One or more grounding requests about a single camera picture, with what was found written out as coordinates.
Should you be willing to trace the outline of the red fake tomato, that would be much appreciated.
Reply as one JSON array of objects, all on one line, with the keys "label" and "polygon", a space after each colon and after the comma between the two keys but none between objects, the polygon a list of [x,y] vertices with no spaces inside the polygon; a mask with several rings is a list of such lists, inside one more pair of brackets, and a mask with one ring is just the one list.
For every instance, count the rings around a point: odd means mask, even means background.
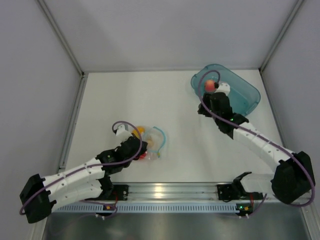
[{"label": "red fake tomato", "polygon": [[139,156],[139,160],[145,159],[146,156],[147,156],[147,153],[145,152],[145,153],[143,153],[142,155]]}]

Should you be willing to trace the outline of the pink fake peach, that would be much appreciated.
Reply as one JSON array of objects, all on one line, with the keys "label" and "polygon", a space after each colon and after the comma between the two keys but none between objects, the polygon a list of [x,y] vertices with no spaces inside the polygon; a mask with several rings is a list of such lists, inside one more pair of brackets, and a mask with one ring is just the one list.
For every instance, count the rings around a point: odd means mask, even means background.
[{"label": "pink fake peach", "polygon": [[204,83],[204,91],[206,93],[214,93],[216,91],[216,82],[213,79],[208,79]]}]

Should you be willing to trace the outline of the yellow green fake mango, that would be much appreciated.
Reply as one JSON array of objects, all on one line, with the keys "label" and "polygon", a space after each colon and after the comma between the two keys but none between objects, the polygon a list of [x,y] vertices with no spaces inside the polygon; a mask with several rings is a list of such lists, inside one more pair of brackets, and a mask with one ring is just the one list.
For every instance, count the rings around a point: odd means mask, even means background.
[{"label": "yellow green fake mango", "polygon": [[145,131],[146,131],[146,129],[143,126],[137,126],[131,133],[134,136],[139,137],[139,135],[143,136]]}]

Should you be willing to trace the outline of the clear zip top bag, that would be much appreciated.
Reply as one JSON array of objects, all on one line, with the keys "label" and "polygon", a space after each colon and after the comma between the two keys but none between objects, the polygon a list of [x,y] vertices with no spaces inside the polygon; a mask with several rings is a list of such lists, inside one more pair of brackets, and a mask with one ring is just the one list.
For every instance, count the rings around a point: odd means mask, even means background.
[{"label": "clear zip top bag", "polygon": [[166,144],[166,135],[163,130],[157,126],[143,126],[145,133],[142,140],[147,142],[146,158],[141,160],[157,160],[161,157],[161,150]]}]

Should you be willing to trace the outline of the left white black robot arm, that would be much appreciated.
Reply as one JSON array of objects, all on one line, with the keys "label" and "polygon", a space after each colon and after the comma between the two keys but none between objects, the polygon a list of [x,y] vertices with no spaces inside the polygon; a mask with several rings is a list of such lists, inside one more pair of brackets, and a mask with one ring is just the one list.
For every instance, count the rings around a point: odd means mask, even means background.
[{"label": "left white black robot arm", "polygon": [[114,149],[104,150],[86,163],[65,172],[32,175],[19,194],[21,216],[37,223],[53,211],[87,199],[109,199],[114,186],[110,176],[129,167],[147,151],[148,143],[132,135]]}]

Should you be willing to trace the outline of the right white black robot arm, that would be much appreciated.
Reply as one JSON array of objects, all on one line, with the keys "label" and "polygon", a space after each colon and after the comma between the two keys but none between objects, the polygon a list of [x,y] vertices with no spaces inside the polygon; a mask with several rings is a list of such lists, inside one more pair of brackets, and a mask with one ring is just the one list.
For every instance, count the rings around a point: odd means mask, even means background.
[{"label": "right white black robot arm", "polygon": [[204,93],[198,114],[212,117],[218,129],[255,153],[265,162],[271,173],[247,171],[233,180],[233,192],[240,199],[251,193],[275,196],[280,202],[291,205],[307,192],[315,198],[315,179],[311,159],[303,151],[288,150],[261,134],[249,120],[233,112],[228,96],[223,92]]}]

